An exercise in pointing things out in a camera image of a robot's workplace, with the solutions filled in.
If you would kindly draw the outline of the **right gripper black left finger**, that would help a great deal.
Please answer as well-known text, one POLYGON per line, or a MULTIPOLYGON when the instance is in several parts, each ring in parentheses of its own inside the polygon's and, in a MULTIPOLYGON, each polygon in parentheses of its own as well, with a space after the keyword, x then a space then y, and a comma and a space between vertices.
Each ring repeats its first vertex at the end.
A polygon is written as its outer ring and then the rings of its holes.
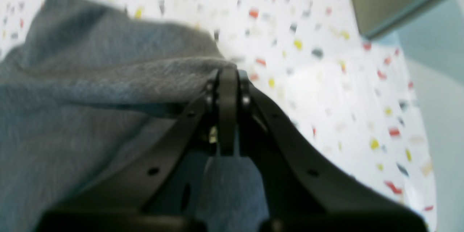
POLYGON ((204 167, 216 146, 207 134, 221 70, 169 131, 113 176, 48 210, 44 221, 195 221, 204 167))

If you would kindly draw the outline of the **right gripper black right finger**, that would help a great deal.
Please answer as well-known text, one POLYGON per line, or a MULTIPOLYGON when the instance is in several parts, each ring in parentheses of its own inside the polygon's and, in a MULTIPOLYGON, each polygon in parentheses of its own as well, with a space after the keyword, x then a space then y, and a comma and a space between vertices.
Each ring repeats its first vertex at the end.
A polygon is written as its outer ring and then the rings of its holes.
POLYGON ((326 159, 242 70, 219 71, 219 148, 260 171, 270 214, 263 225, 424 225, 326 159))

